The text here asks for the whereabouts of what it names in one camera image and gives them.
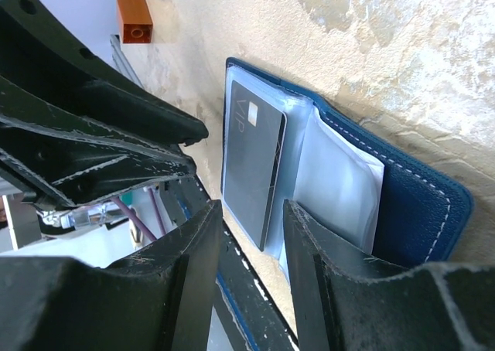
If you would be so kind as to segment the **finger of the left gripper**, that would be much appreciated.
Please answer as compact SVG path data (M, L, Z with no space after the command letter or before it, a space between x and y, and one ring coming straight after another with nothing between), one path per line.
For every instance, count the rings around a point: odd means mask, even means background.
M1 177L27 203L75 208L195 172L189 156L78 117L1 79Z
M93 54L40 0L1 0L1 77L49 104L162 145L208 137L199 119Z

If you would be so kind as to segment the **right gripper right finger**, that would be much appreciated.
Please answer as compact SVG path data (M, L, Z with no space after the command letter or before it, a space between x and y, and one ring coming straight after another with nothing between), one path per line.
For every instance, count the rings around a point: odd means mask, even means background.
M492 350L494 269L431 262L407 269L366 254L283 206L302 350Z

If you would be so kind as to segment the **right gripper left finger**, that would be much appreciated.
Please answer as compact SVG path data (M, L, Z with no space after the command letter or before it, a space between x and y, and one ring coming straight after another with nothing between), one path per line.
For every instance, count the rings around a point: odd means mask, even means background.
M3 350L205 350L222 235L209 201L107 268L71 257L1 259Z

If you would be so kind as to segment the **black VIP card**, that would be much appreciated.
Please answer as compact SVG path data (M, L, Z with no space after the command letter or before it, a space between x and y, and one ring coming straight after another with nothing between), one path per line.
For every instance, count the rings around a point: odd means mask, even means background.
M286 116L236 80L230 85L223 196L234 219L264 250Z

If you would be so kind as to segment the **navy blue card holder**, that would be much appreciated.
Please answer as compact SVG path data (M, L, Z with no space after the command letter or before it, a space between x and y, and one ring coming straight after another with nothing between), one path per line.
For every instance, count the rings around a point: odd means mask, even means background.
M364 252L393 264L414 267L449 259L473 209L465 186L373 135L315 91L234 57L227 59L225 72L224 153L232 81L286 116L262 250L282 268L288 266L282 227L287 199ZM223 177L224 154L224 201Z

